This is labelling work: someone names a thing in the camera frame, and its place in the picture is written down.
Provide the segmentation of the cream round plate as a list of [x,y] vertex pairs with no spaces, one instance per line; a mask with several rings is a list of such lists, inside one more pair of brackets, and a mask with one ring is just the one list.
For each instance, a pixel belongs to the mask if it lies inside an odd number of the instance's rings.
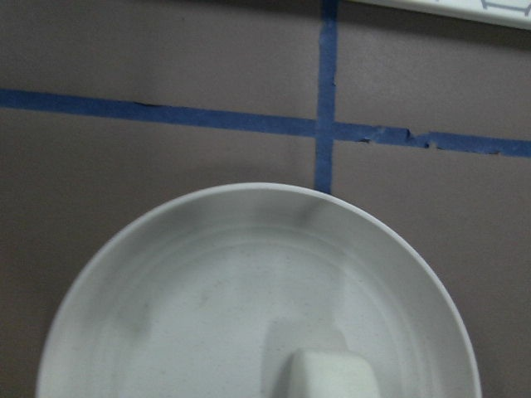
[[365,211],[242,183],[165,203],[76,278],[39,397],[288,397],[300,349],[349,351],[379,397],[479,397],[475,354],[425,260]]

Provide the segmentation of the white bun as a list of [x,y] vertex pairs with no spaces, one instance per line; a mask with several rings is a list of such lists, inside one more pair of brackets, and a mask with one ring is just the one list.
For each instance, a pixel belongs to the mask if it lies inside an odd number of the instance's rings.
[[290,360],[288,397],[379,397],[367,360],[349,351],[300,349]]

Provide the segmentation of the cream bear tray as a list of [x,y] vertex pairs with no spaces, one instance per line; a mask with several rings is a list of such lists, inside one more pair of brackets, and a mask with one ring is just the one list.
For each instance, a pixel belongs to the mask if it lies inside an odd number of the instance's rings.
[[373,0],[365,3],[530,30],[529,0]]

